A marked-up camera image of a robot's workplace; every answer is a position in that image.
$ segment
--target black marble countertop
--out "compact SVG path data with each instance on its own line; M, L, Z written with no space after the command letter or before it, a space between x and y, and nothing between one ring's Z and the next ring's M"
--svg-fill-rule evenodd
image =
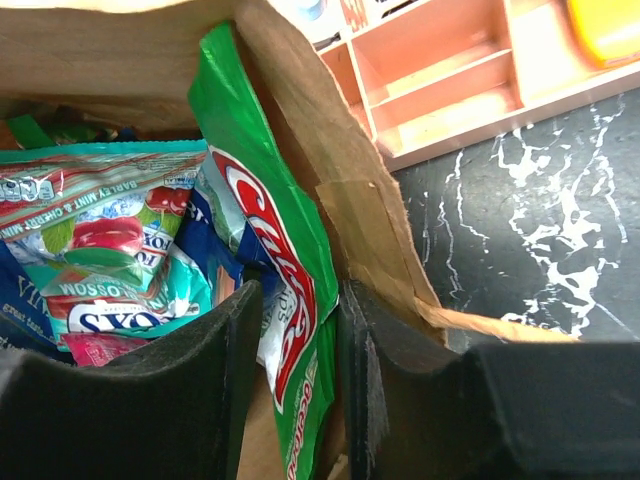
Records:
M640 339L640 89L395 177L443 305Z

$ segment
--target brown paper bag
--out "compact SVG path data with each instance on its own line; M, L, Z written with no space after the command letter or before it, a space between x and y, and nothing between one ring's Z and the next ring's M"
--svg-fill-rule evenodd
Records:
M283 157L318 204L342 276L361 280L407 323L440 341L445 327L519 341L570 340L441 308L412 245L398 185L313 47L266 0L20 4L0 0L0 98L70 105L147 132L197 128L186 93L196 73L198 42L233 18ZM258 391L268 400L265 387L263 382ZM270 422L272 428L272 416L263 411L250 414L245 439L255 441L245 445L239 478L252 478L252 471L261 478L281 476L277 468L252 470L256 458L268 463L278 457ZM340 450L339 441L329 443L328 463Z

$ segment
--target barley mint candy bag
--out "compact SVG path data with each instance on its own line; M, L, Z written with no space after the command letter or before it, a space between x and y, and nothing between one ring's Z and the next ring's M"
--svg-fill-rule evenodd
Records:
M285 285L282 316L267 315L265 349L286 476L314 473L324 416L334 399L338 283L327 234L314 203L282 159L222 24L201 42L189 100L218 170Z
M0 152L0 237L45 297L56 341L193 313L166 283L187 257L165 259L203 158L203 142Z

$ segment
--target candy bag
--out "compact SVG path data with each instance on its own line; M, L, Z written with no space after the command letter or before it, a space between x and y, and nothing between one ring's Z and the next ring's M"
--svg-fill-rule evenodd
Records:
M200 314L191 287L207 282L169 251L203 158L202 142L0 152L0 237L45 297L59 347L67 332L158 336Z
M278 152L228 23L202 40L189 101L218 170L291 298L284 322L266 317L270 323L261 342L268 336L276 346L265 365L286 475L307 480L313 476L323 419L334 399L331 313L338 284L327 234L315 205Z
M67 107L58 107L54 111L46 111L46 107L40 110L35 117L24 114L0 122L0 133L4 123L14 140L14 146L9 150L118 140L116 130L88 122L82 114Z

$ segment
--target wooden shelf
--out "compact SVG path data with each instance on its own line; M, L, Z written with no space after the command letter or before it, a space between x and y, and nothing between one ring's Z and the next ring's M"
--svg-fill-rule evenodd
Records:
M423 0L321 56L391 170L640 87L589 64L565 0Z

